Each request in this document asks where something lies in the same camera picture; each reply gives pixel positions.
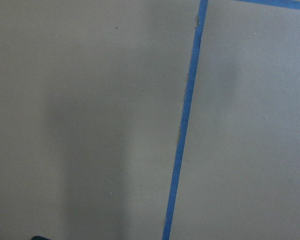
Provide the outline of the black mouse pad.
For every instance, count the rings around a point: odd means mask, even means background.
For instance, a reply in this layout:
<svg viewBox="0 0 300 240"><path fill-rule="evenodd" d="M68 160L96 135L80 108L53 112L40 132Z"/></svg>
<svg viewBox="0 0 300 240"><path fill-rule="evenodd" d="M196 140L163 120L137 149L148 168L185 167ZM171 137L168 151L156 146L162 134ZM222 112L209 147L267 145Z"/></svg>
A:
<svg viewBox="0 0 300 240"><path fill-rule="evenodd" d="M33 236L30 240L50 240L49 238L43 237L43 236Z"/></svg>

